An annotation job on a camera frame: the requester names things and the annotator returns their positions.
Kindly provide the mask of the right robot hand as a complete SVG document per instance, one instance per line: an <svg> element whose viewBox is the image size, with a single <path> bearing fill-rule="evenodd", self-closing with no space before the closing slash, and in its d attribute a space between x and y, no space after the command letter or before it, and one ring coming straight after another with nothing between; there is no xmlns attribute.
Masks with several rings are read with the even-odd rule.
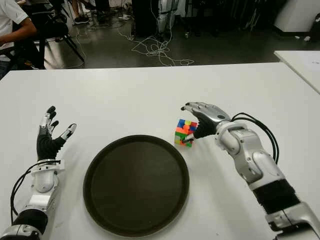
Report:
<svg viewBox="0 0 320 240"><path fill-rule="evenodd" d="M217 133L220 123L230 122L230 116L216 105L205 102L187 102L181 107L182 111L188 111L198 120L196 130L186 136L182 142L188 143L194 139L204 138Z"/></svg>

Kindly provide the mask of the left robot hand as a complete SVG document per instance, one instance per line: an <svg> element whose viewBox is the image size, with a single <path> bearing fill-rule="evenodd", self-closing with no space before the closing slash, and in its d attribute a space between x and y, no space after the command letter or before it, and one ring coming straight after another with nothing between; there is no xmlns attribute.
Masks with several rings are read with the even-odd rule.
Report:
<svg viewBox="0 0 320 240"><path fill-rule="evenodd" d="M77 124L72 123L57 138L53 138L53 131L59 124L58 120L53 121L56 115L56 107L51 106L47 109L40 121L36 139L38 161L55 160L58 152L77 128Z"/></svg>

